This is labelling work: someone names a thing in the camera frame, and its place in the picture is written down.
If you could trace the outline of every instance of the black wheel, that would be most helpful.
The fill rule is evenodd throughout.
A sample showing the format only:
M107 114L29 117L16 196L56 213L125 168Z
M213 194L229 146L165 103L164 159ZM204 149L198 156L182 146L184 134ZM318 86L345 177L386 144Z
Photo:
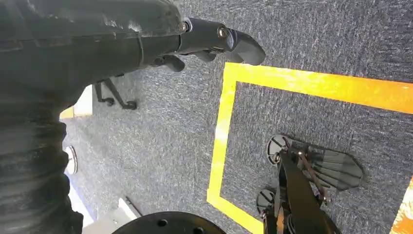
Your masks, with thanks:
M127 101L126 107L124 107L124 109L136 110L137 107L138 107L138 104L136 103L136 101Z
M272 165L278 165L280 163L280 151L286 147L285 140L282 135L273 136L267 146L267 159Z
M257 211L261 215L263 211L269 207L274 205L275 200L275 193L268 189L261 190L257 195L256 205Z
M115 100L111 97L103 99L104 102L106 102L107 106L113 106L115 104Z

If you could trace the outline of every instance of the yellow tape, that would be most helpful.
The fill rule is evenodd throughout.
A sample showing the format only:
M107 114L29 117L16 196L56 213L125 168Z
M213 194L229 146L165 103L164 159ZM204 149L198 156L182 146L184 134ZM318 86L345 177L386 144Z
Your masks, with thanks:
M224 81L218 111L217 127L215 130L214 150L211 163L211 176L209 178L209 188L206 200L222 213L243 226L254 234L263 233L263 223L250 216L245 211L236 207L229 201L220 197L222 178L224 174L224 164L226 155L226 145L228 141L229 123L231 121L232 107L235 100L236 79L231 75L231 71L224 70Z
M62 113L60 113L60 119L73 118L74 116L75 116L75 112L74 112L73 106L67 108L66 110L62 111Z
M240 82L413 114L413 84L227 63Z
M413 84L226 63L206 200L253 234L263 223L220 196L237 81L413 114Z
M404 194L399 212L396 215L390 234L413 233L413 177Z

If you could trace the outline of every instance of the screw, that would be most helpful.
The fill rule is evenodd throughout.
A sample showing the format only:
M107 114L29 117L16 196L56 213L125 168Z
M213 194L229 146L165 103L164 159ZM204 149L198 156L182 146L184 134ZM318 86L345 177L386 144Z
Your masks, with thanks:
M225 27L219 27L218 28L218 36L219 36L219 38L228 37L228 30Z

